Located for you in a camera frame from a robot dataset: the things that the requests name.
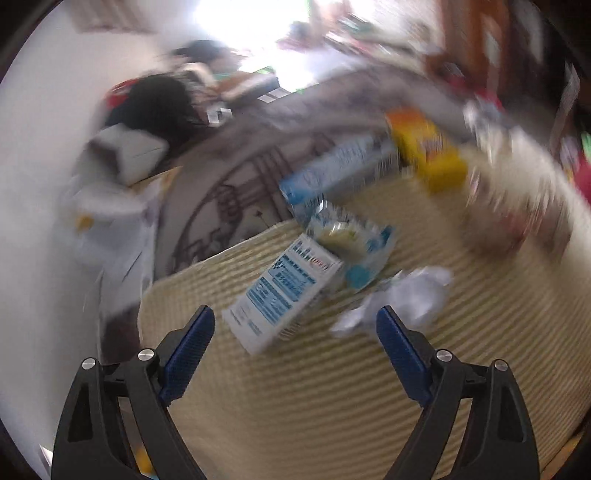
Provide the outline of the small blue white milk carton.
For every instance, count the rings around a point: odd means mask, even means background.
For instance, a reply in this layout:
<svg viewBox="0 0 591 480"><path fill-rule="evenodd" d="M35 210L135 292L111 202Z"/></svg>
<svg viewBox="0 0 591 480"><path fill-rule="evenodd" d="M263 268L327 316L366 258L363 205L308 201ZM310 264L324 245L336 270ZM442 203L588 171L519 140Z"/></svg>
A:
<svg viewBox="0 0 591 480"><path fill-rule="evenodd" d="M337 283L342 260L301 234L222 312L250 355L262 353L294 329L304 311Z"/></svg>

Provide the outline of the blue white chip bag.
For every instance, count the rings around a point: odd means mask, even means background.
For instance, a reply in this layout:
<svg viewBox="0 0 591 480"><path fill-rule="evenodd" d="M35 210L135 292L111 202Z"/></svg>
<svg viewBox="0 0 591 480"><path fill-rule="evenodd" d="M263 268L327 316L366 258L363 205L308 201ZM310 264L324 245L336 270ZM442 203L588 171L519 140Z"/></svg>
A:
<svg viewBox="0 0 591 480"><path fill-rule="evenodd" d="M327 200L315 208L305 233L342 260L346 286L356 291L376 279L397 243L394 226L353 215Z"/></svg>

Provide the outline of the brown paper wrapper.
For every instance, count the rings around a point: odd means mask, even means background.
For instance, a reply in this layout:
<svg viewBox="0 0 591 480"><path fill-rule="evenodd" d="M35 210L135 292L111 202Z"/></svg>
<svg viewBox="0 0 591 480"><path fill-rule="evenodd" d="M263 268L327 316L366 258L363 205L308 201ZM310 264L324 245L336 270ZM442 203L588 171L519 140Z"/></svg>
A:
<svg viewBox="0 0 591 480"><path fill-rule="evenodd" d="M520 152L510 132L499 127L476 133L479 152L468 183L464 239L487 255L516 254L533 238L552 257L561 257L571 239L566 201L539 175L533 158Z"/></svg>

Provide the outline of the dark red phone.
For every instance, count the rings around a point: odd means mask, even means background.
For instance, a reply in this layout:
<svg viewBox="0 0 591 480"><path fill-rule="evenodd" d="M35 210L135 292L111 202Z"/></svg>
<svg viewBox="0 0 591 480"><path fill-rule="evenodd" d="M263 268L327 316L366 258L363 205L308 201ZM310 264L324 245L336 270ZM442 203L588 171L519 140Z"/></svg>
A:
<svg viewBox="0 0 591 480"><path fill-rule="evenodd" d="M99 347L103 364L128 361L138 352L138 312L136 304L102 322Z"/></svg>

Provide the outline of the crumpled white paper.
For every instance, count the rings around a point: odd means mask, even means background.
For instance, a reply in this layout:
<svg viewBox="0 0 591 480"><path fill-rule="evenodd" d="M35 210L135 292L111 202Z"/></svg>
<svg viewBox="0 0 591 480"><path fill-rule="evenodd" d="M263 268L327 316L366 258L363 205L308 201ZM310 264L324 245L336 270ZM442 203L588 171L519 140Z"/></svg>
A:
<svg viewBox="0 0 591 480"><path fill-rule="evenodd" d="M401 270L381 281L358 307L342 313L329 331L337 338L356 333L377 337L378 312L389 306L405 327L426 333L446 306L453 280L453 272L440 266Z"/></svg>

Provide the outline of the green striped woven placemat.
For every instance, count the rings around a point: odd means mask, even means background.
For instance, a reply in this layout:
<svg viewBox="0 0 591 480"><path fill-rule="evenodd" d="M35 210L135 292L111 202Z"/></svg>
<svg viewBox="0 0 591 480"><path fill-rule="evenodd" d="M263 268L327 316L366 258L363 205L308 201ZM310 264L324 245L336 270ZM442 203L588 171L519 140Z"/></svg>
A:
<svg viewBox="0 0 591 480"><path fill-rule="evenodd" d="M574 223L561 259L532 241L510 257L468 250L461 238L462 192L430 195L391 178L349 203L394 224L399 241L387 273L428 265L454 275L429 339L460 359L512 368L549 462L590 407L590 210L563 181ZM259 356L223 322L171 414L211 479L381 479L406 443L418 405L405 394L379 343L329 329L362 300L346 290L308 313L289 341Z"/></svg>

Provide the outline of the white desk lamp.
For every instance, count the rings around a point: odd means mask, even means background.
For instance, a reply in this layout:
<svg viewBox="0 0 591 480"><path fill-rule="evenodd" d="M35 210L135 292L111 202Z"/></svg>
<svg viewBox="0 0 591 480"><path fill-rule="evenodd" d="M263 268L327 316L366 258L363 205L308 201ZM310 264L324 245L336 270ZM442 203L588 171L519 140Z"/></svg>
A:
<svg viewBox="0 0 591 480"><path fill-rule="evenodd" d="M162 193L159 179L134 190L76 177L64 194L61 237L78 263L98 272L103 318L137 306L153 283Z"/></svg>

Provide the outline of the white plastic bag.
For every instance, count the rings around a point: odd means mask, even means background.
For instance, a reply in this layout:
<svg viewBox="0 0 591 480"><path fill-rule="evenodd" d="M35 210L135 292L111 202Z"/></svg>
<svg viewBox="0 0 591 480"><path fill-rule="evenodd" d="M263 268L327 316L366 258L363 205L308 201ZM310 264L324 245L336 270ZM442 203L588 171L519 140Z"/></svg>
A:
<svg viewBox="0 0 591 480"><path fill-rule="evenodd" d="M118 181L126 186L148 178L169 150L166 140L122 123L100 130L90 145L107 155Z"/></svg>

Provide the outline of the grey patterned table mat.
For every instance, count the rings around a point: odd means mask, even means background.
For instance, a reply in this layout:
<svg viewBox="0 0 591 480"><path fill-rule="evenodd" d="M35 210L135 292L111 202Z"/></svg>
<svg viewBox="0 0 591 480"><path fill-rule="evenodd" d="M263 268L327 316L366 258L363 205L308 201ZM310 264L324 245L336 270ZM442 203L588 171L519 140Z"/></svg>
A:
<svg viewBox="0 0 591 480"><path fill-rule="evenodd" d="M280 180L336 145L380 129L402 106L451 137L469 138L449 88L394 67L342 73L240 111L171 160L178 168L161 211L154 273L164 278L290 219Z"/></svg>

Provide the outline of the long blue white box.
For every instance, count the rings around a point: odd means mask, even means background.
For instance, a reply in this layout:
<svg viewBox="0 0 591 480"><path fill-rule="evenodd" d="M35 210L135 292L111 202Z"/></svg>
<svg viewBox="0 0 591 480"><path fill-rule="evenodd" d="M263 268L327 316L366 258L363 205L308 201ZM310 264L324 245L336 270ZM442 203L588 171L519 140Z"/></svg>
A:
<svg viewBox="0 0 591 480"><path fill-rule="evenodd" d="M280 192L294 219L304 225L322 201L341 201L399 171L396 144L387 131L378 130L350 138L308 162L280 181Z"/></svg>

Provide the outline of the yellow orange snack box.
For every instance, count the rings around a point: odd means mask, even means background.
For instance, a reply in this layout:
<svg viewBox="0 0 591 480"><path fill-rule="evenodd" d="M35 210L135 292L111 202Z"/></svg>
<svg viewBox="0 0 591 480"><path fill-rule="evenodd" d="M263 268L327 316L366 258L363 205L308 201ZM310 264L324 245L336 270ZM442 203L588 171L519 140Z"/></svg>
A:
<svg viewBox="0 0 591 480"><path fill-rule="evenodd" d="M432 120L412 108L390 111L386 120L402 158L430 193L463 187L468 165Z"/></svg>

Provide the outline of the black clothes pile on chair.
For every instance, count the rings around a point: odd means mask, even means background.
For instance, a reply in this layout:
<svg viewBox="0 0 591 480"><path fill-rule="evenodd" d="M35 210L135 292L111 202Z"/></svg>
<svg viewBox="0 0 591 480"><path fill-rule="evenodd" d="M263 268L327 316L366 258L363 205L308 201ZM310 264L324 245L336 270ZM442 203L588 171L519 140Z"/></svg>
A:
<svg viewBox="0 0 591 480"><path fill-rule="evenodd" d="M206 127L185 84L164 74L142 77L131 86L126 99L107 115L104 126L118 124L145 131L171 146L187 142Z"/></svg>

